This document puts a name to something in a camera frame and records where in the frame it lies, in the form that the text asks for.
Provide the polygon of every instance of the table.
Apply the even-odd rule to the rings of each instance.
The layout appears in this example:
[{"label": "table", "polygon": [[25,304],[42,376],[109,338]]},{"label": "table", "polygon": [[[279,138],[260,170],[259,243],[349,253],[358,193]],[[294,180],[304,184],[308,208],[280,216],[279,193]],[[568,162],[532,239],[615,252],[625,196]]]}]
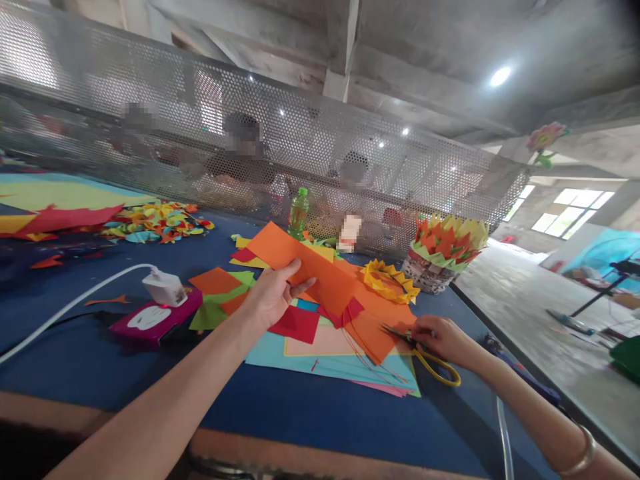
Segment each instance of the table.
[{"label": "table", "polygon": [[[90,286],[137,263],[154,263],[184,282],[216,266],[246,270],[228,264],[235,250],[229,237],[233,233],[252,237],[261,226],[214,213],[204,217],[216,224],[206,237],[173,245],[121,241],[105,258],[33,271],[30,283],[0,293],[0,349],[30,334]],[[132,304],[76,307],[68,315],[92,309],[132,311],[148,299],[141,284],[146,274],[146,269],[131,272],[95,295],[110,299],[125,293]],[[476,339],[487,332],[452,290],[436,297],[421,293],[412,310],[416,315],[454,318]],[[108,412],[122,409],[190,348],[176,345],[159,352],[131,353],[91,317],[74,320],[44,332],[0,365],[0,418],[88,435],[109,417]],[[491,390],[464,370],[458,389],[436,382],[423,369],[417,372],[423,398],[398,399],[338,379],[242,364],[203,419],[194,449],[220,460],[268,462],[314,475],[384,478],[402,471],[406,478],[502,478],[502,446]],[[398,415],[404,421],[398,421]],[[508,410],[507,424],[517,478],[557,478]]]}]

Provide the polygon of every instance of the window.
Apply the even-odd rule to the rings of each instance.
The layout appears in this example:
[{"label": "window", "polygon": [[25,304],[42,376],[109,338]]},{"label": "window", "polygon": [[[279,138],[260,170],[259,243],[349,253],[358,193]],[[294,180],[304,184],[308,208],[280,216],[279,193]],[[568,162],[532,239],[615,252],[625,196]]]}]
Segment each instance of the window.
[{"label": "window", "polygon": [[531,229],[567,240],[613,194],[614,192],[602,192],[600,190],[564,189]]},{"label": "window", "polygon": [[520,208],[520,205],[522,205],[522,202],[524,202],[525,198],[529,196],[534,187],[535,185],[527,185],[522,189],[522,192],[520,192],[520,197],[518,197],[518,200],[515,201],[511,210],[509,210],[509,213],[505,215],[503,221],[511,220],[511,217],[515,215],[515,213],[518,211],[518,208]]}]

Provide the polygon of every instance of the mesh railing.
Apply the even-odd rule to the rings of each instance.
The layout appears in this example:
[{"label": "mesh railing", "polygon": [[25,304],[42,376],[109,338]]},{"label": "mesh railing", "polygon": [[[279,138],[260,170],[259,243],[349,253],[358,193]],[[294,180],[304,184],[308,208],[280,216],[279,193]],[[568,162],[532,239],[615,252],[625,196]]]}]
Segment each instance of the mesh railing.
[{"label": "mesh railing", "polygon": [[496,228],[526,166],[54,9],[0,0],[0,147],[44,167],[309,230],[364,218],[359,246],[402,256],[434,212]]}]

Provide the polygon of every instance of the plastic bottle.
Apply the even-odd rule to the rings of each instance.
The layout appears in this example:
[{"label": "plastic bottle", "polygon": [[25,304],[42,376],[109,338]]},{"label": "plastic bottle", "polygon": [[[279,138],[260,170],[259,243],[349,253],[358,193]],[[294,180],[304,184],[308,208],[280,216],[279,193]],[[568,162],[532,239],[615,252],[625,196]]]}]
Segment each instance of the plastic bottle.
[{"label": "plastic bottle", "polygon": [[308,190],[300,187],[298,196],[291,202],[291,212],[289,214],[289,234],[296,240],[304,240],[302,234],[307,224],[307,212],[309,211]]}]

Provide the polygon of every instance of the hand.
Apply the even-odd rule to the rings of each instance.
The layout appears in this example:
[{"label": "hand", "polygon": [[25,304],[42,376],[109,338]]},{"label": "hand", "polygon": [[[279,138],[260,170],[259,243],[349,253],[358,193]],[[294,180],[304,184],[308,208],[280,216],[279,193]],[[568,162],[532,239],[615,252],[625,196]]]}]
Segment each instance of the hand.
[{"label": "hand", "polygon": [[480,368],[487,358],[493,358],[448,318],[424,315],[416,319],[411,336],[444,360],[471,371]]},{"label": "hand", "polygon": [[300,265],[296,259],[280,270],[264,270],[240,307],[244,314],[262,322],[265,329],[276,324],[292,300],[315,283],[314,277],[296,286],[287,282]]}]

